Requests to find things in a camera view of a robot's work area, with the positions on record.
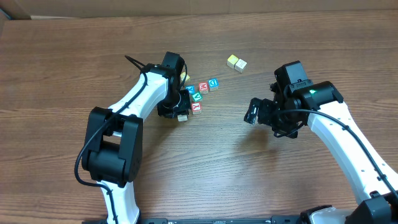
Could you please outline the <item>plain cream wooden block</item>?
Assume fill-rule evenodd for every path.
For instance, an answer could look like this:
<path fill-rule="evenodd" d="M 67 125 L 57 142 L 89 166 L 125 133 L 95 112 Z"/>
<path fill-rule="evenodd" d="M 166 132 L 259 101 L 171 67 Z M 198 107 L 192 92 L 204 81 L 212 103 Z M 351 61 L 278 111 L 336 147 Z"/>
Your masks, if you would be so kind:
<path fill-rule="evenodd" d="M 184 122 L 184 121 L 188 121 L 188 115 L 187 114 L 180 114 L 177 116 L 177 119 L 179 122 Z"/>

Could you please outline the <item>red Y wooden block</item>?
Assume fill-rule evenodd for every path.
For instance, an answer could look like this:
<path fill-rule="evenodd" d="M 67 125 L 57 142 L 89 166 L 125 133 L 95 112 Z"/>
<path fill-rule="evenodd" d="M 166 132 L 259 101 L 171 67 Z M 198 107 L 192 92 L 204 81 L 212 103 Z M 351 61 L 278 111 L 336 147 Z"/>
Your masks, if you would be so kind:
<path fill-rule="evenodd" d="M 201 106 L 201 102 L 193 102 L 191 104 L 191 109 L 192 109 L 192 113 L 193 114 L 201 114 L 202 112 L 202 106 Z"/>

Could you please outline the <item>blue D wooden block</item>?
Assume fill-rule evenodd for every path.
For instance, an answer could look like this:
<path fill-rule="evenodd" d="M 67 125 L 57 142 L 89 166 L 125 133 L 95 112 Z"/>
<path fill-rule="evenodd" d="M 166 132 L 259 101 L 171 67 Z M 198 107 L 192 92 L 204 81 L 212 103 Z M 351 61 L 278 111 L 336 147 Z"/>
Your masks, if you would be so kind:
<path fill-rule="evenodd" d="M 210 91 L 215 91 L 219 88 L 219 82 L 216 78 L 209 79 L 208 84 Z"/>

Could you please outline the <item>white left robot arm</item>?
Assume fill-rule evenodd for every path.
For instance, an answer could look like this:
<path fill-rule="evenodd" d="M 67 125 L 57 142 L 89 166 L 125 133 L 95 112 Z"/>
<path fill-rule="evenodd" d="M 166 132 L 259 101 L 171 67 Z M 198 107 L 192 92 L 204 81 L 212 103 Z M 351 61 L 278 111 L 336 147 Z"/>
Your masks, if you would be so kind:
<path fill-rule="evenodd" d="M 117 103 L 91 110 L 85 141 L 76 157 L 74 175 L 81 184 L 100 188 L 107 209 L 102 223 L 139 223 L 134 180 L 142 162 L 143 125 L 153 109 L 159 116 L 186 121 L 190 97 L 182 88 L 185 62 L 133 61 L 139 81 Z"/>

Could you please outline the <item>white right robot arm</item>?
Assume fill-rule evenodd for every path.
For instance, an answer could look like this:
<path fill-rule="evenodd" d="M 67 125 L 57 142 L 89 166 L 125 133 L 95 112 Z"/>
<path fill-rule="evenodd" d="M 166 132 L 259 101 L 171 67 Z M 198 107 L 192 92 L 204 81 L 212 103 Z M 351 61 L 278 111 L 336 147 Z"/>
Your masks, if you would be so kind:
<path fill-rule="evenodd" d="M 277 138 L 296 138 L 308 126 L 335 158 L 358 204 L 354 210 L 311 208 L 300 214 L 299 223 L 397 223 L 397 173 L 358 128 L 334 85 L 275 82 L 271 91 L 273 100 L 250 101 L 244 121 L 270 126 Z"/>

